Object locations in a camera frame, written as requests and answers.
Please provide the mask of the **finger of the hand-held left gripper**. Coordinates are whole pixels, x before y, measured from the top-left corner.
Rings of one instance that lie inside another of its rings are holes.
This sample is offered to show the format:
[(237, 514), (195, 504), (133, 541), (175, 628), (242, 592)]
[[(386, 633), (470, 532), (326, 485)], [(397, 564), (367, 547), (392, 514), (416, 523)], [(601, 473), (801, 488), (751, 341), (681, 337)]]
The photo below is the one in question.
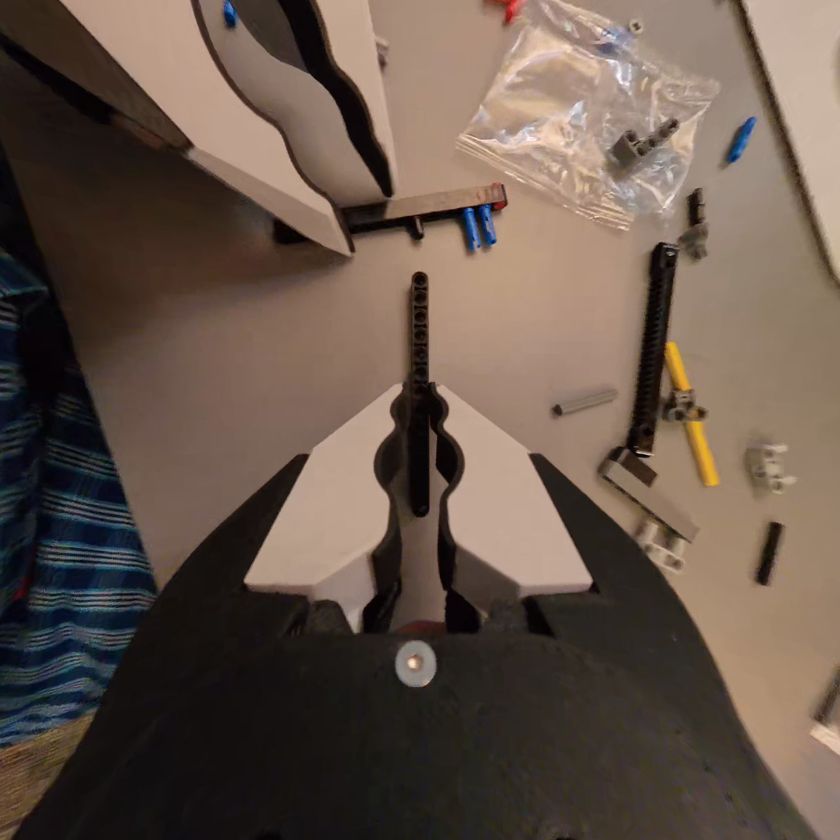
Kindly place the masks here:
[(300, 169), (279, 123), (233, 81), (198, 2), (1, 2), (2, 36), (102, 100), (151, 143), (350, 256), (339, 209)]
[(396, 188), (396, 155), (370, 5), (279, 1), (305, 71), (329, 94), (379, 194)]

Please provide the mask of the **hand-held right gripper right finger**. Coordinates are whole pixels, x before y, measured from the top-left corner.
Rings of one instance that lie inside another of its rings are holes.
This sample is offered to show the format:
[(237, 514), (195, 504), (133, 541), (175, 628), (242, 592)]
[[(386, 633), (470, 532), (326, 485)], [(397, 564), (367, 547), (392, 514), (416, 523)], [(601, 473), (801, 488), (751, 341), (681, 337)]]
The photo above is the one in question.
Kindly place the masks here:
[(446, 386), (429, 386), (428, 409), (446, 483), (437, 564), (447, 630), (479, 630), (497, 602), (588, 592), (592, 575), (529, 450)]

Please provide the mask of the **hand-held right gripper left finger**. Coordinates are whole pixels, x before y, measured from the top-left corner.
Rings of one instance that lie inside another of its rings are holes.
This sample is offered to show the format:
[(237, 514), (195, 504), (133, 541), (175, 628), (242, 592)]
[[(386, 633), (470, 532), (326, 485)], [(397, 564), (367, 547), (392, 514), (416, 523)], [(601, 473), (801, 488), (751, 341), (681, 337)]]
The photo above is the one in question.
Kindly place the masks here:
[(382, 623), (375, 609), (402, 582), (405, 404), (394, 385), (311, 451), (245, 575), (251, 592), (333, 602), (353, 632)]

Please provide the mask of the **black beam assembly blue pins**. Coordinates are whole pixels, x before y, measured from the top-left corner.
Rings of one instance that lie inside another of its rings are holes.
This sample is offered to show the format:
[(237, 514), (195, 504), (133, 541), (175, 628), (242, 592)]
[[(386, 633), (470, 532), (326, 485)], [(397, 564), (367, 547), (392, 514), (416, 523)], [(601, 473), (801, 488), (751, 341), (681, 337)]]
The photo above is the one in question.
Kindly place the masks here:
[(474, 254), (497, 243), (494, 217), (507, 206), (505, 185), (493, 182), (346, 207), (341, 216), (350, 235), (351, 254), (355, 237), (401, 229), (412, 241), (421, 242), (428, 225), (444, 221), (459, 225), (467, 252)]

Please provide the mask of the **long black lego beam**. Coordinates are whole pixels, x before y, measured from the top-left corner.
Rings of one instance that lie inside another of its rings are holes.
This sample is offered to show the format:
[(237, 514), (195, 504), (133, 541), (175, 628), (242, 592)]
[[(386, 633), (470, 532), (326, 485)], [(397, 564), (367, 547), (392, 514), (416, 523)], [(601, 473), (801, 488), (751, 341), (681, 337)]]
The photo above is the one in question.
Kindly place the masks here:
[(429, 512), (429, 282), (427, 274), (413, 274), (409, 297), (411, 369), (409, 384), (407, 478), (413, 514), (423, 518)]

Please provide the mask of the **light grey lego connector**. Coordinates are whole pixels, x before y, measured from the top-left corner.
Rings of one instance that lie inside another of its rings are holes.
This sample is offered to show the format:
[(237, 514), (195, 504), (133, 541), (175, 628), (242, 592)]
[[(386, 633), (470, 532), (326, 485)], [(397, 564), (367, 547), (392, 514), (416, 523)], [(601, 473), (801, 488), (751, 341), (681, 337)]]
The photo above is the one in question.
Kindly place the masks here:
[(661, 571), (682, 574), (686, 567), (686, 550), (690, 541), (651, 515), (639, 523), (635, 541), (647, 558)]
[(788, 452), (787, 444), (779, 443), (755, 443), (747, 447), (745, 464), (754, 489), (780, 495), (796, 484), (797, 478), (784, 466)]

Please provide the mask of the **dark grey lego axle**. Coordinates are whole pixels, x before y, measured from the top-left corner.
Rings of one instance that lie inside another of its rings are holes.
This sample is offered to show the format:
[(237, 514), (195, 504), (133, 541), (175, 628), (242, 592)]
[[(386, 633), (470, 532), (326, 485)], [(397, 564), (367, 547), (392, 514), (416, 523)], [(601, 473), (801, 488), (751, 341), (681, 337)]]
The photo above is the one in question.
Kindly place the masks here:
[(567, 396), (555, 403), (551, 408), (554, 417), (565, 417), (580, 413), (594, 407), (613, 403), (618, 396), (613, 387), (599, 387), (579, 394)]

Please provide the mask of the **yellow lego axle grey connector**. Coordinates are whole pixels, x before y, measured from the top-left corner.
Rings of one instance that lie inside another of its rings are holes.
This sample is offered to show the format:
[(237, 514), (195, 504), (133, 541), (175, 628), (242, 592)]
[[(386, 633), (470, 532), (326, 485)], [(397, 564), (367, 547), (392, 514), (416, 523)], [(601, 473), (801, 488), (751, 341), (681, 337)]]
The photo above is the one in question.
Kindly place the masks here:
[(671, 390), (663, 406), (663, 418), (684, 428), (701, 484), (708, 488), (717, 487), (720, 484), (720, 478), (705, 429), (707, 410), (697, 404), (685, 364), (677, 344), (673, 341), (666, 343), (665, 364)]

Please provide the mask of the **black lego gear rack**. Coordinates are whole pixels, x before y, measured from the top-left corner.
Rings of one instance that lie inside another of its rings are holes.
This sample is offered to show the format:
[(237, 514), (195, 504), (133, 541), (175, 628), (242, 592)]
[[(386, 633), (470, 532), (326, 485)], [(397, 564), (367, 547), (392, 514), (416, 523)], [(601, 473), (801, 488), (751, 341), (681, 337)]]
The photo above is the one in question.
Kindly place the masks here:
[(660, 242), (648, 263), (647, 305), (637, 366), (636, 391), (626, 445), (639, 458), (654, 454), (660, 386), (679, 248)]

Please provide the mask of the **dark grey angled lego beam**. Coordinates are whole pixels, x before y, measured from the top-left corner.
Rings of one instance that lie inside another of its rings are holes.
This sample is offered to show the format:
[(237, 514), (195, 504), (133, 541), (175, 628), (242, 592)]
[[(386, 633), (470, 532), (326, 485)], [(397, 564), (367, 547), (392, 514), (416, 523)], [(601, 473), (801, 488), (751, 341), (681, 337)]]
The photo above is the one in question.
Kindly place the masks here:
[(668, 119), (648, 135), (641, 136), (633, 130), (623, 132), (611, 148), (617, 166), (629, 168), (641, 162), (660, 145), (664, 144), (679, 128), (677, 119)]

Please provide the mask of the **clear zip bag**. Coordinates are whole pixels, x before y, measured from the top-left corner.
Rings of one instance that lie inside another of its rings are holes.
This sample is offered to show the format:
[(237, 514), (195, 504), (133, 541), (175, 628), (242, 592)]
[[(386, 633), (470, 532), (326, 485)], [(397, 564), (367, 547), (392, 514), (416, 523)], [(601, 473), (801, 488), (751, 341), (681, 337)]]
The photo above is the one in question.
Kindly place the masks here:
[[(628, 230), (643, 216), (670, 217), (695, 156), (697, 134), (721, 85), (663, 58), (628, 32), (624, 49), (596, 47), (605, 28), (624, 28), (565, 2), (526, 2), (516, 38), (459, 151), (512, 176), (577, 214)], [(611, 148), (627, 130), (678, 130), (641, 162), (616, 165)]]

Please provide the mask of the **blue plaid shirt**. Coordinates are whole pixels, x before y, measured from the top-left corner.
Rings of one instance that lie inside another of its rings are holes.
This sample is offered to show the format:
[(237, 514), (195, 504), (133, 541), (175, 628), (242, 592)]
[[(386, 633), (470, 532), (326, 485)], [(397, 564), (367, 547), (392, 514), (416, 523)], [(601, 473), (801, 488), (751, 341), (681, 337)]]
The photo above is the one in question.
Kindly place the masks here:
[(97, 708), (157, 593), (2, 153), (2, 749)]

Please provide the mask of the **white book stand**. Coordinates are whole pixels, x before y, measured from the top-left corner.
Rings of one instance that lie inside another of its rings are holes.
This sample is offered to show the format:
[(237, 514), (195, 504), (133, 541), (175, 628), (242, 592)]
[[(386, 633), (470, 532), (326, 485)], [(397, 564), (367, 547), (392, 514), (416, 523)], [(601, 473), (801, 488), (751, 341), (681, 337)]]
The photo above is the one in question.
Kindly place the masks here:
[(839, 273), (839, 2), (741, 3), (826, 262)]

